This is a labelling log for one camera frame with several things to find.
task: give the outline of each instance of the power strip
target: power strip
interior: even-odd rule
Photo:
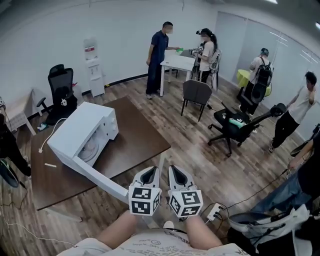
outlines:
[[[216,219],[216,215],[220,212],[220,210],[222,209],[222,206],[218,203],[216,203],[211,211],[209,212],[209,214],[207,215],[207,219],[211,222],[213,222]]]

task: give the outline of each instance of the wooden floor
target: wooden floor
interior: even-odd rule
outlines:
[[[184,77],[181,75],[178,79],[183,81]],[[228,149],[224,140],[217,141],[212,146],[207,145],[210,138],[220,135],[214,128],[209,130],[208,125],[212,122],[217,124],[213,114],[214,111],[223,108],[221,101],[228,102],[235,107],[238,106],[239,103],[235,100],[238,93],[236,87],[222,80],[219,92],[213,94],[209,102],[214,110],[205,108],[201,121],[198,122],[200,113],[198,105],[189,103],[184,109],[183,116],[180,116],[182,108],[181,82],[173,81],[170,85],[166,85],[164,96],[155,96],[153,100],[146,99],[146,83],[146,78],[124,82],[106,88],[105,94],[96,98],[93,98],[91,94],[87,94],[85,100],[102,105],[128,96],[171,144],[171,149],[168,151],[164,163],[165,167],[168,168],[169,165],[175,164],[193,175],[196,184],[202,190],[203,210],[214,202],[220,202],[227,207],[231,206],[259,191],[281,174],[289,162],[289,152],[301,143],[297,137],[292,136],[273,154],[269,153],[269,143],[275,130],[275,119],[269,118],[261,123],[263,126],[258,129],[258,133],[252,134],[241,147],[237,147],[236,142],[233,141],[231,143],[233,154],[230,158],[227,158]],[[255,116],[260,115],[262,112],[263,109],[259,107]],[[44,118],[45,116],[41,118],[37,116],[32,119],[31,124],[35,130]],[[17,143],[23,155],[30,156],[30,138],[30,132],[27,127],[22,127],[17,132]],[[123,180],[131,180],[136,172],[147,166],[156,165],[158,162],[159,158],[156,157],[135,170],[127,172],[125,176],[119,176],[117,179],[122,180],[122,182]],[[75,244],[85,238],[96,236],[126,209],[125,205],[119,203],[106,192],[99,188],[94,188],[57,205],[61,209],[77,211],[82,216],[83,222],[73,222],[47,213],[44,210],[36,211],[33,204],[31,181],[21,175],[19,171],[17,171],[17,174],[26,185],[28,194],[21,210],[16,209],[14,206],[3,206],[1,210],[0,244],[8,255],[54,256],[71,247],[71,245],[36,239],[20,226],[7,226],[3,217],[10,224],[18,223],[24,225],[37,237]],[[257,196],[230,208],[230,214],[249,210],[282,181],[283,178],[280,178]],[[178,228],[183,229],[183,223],[177,222],[178,219],[167,205],[166,194],[169,188],[167,186],[166,172],[162,174],[160,186],[163,191],[160,207],[153,218],[142,219],[139,228],[161,227],[165,221],[172,220]],[[14,201],[19,206],[25,192],[23,188],[10,188],[1,179],[0,203],[9,204]],[[207,214],[208,212],[206,211],[203,215],[205,220]],[[225,211],[222,211],[221,214],[224,218],[228,217]],[[208,224],[213,232],[217,230],[219,225],[219,220]],[[224,221],[217,235],[220,238],[224,238],[228,228],[228,223]]]

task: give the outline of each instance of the black backpack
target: black backpack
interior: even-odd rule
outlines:
[[[271,79],[273,75],[273,71],[271,69],[271,61],[269,62],[268,65],[266,65],[264,59],[260,57],[262,60],[262,63],[256,74],[256,83],[252,89],[252,94],[251,94],[251,100],[253,103],[260,103],[266,94],[267,87],[271,84]]]

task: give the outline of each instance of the white marker cube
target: white marker cube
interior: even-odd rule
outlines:
[[[178,218],[198,215],[204,205],[201,190],[173,191],[169,204]]]
[[[160,204],[160,188],[129,186],[129,208],[134,215],[152,216]]]

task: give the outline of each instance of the white table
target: white table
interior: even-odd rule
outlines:
[[[35,130],[31,126],[26,112],[32,113],[33,106],[37,109],[40,116],[42,116],[41,110],[36,107],[36,103],[34,101],[34,90],[32,89],[28,94],[19,98],[18,100],[6,104],[5,112],[1,109],[1,113],[5,115],[6,113],[6,125],[9,130],[14,131],[18,129],[20,126],[26,125],[28,126],[32,135],[36,135]]]
[[[179,55],[166,56],[164,61],[161,62],[161,87],[160,96],[164,95],[164,82],[165,82],[165,69],[169,68],[169,79],[168,83],[171,82],[172,69],[186,71],[185,80],[190,80],[191,71],[195,65],[195,58],[184,57]]]

